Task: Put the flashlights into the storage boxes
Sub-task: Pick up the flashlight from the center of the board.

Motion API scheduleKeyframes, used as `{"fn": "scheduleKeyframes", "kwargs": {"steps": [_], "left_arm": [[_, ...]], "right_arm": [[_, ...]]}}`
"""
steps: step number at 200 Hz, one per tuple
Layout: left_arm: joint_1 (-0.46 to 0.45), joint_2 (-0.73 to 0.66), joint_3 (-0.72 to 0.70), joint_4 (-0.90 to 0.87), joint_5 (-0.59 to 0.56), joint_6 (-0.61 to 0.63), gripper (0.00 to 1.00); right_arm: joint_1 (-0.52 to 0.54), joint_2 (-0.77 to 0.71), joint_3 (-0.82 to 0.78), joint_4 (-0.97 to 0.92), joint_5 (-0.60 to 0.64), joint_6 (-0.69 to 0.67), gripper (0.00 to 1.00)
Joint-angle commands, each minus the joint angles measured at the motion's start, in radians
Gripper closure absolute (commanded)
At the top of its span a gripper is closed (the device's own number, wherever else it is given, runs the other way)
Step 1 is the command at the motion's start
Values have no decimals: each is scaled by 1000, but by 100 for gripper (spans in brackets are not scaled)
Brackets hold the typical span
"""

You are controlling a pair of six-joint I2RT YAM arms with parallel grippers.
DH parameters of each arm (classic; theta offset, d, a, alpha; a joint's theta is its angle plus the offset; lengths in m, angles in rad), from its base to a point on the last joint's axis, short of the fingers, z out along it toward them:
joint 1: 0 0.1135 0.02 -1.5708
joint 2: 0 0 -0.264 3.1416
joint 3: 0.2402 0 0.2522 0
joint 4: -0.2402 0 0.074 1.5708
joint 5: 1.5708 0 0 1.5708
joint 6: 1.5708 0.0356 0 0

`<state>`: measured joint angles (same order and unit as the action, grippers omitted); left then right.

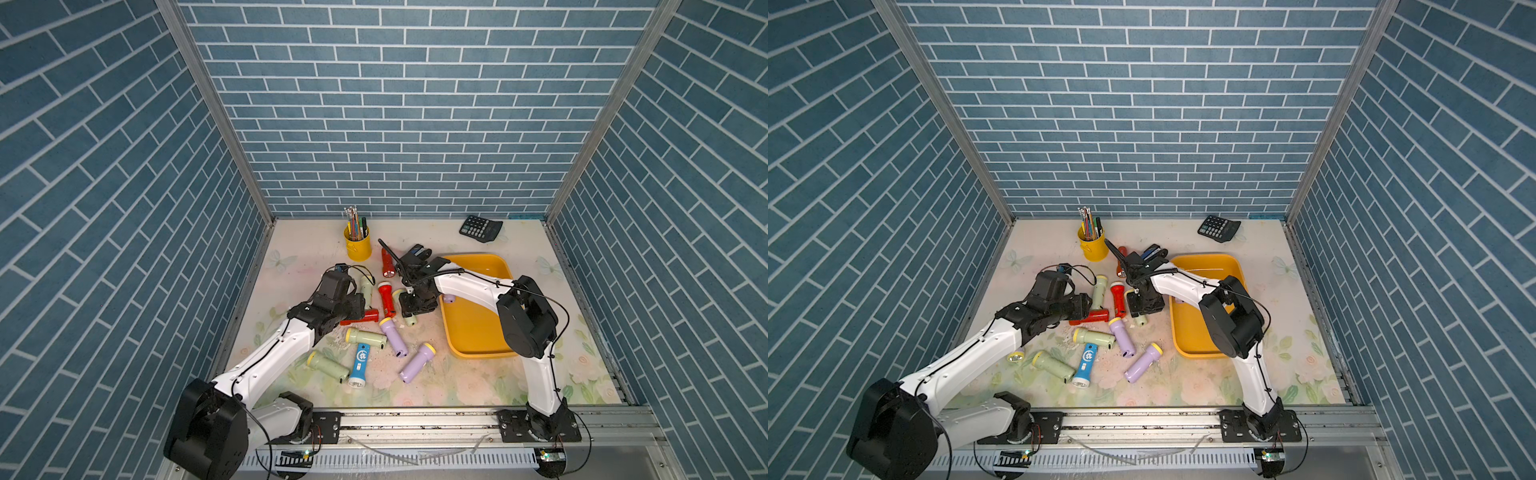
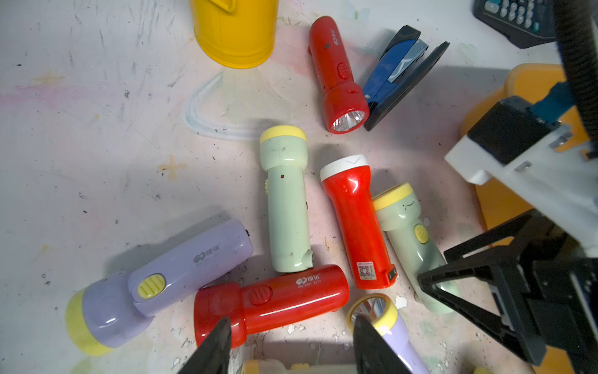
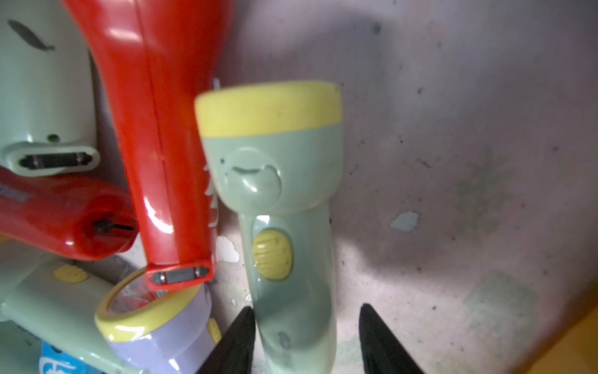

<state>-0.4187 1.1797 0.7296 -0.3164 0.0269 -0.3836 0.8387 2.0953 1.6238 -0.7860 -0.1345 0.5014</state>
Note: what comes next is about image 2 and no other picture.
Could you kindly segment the green flashlight yellow button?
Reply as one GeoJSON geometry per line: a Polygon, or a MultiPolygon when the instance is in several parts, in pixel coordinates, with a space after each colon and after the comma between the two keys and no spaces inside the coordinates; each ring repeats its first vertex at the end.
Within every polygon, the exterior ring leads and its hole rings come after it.
{"type": "Polygon", "coordinates": [[[411,184],[405,182],[378,194],[373,204],[380,227],[414,288],[415,299],[433,313],[452,313],[450,307],[423,292],[417,280],[418,275],[444,266],[446,261],[420,219],[420,202],[411,184]]]}

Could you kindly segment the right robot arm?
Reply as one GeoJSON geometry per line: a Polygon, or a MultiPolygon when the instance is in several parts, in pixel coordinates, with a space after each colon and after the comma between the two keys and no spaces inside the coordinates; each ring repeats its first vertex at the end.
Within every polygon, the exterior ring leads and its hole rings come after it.
{"type": "Polygon", "coordinates": [[[565,82],[535,104],[498,102],[446,160],[464,179],[497,179],[531,206],[445,252],[424,293],[521,360],[548,347],[577,373],[597,371],[597,54],[590,6],[556,1],[565,82]]]}

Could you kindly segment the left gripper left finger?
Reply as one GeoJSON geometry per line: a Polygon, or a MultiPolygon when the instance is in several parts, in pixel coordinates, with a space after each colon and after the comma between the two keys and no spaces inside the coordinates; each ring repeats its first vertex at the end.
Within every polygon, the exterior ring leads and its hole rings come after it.
{"type": "Polygon", "coordinates": [[[227,374],[231,343],[230,318],[224,317],[181,367],[178,374],[227,374]]]}

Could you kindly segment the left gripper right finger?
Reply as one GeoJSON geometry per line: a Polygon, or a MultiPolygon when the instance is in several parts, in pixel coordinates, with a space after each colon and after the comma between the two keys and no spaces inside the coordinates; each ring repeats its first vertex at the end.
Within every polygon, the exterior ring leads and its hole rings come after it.
{"type": "Polygon", "coordinates": [[[359,374],[411,373],[365,316],[355,320],[353,339],[359,374]]]}

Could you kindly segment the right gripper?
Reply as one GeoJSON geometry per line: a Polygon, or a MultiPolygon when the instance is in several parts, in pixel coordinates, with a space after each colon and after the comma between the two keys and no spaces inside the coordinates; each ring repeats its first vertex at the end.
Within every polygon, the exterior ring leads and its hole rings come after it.
{"type": "Polygon", "coordinates": [[[418,283],[521,360],[559,348],[574,372],[595,373],[597,261],[543,251],[546,233],[545,217],[523,213],[446,250],[418,283]]]}

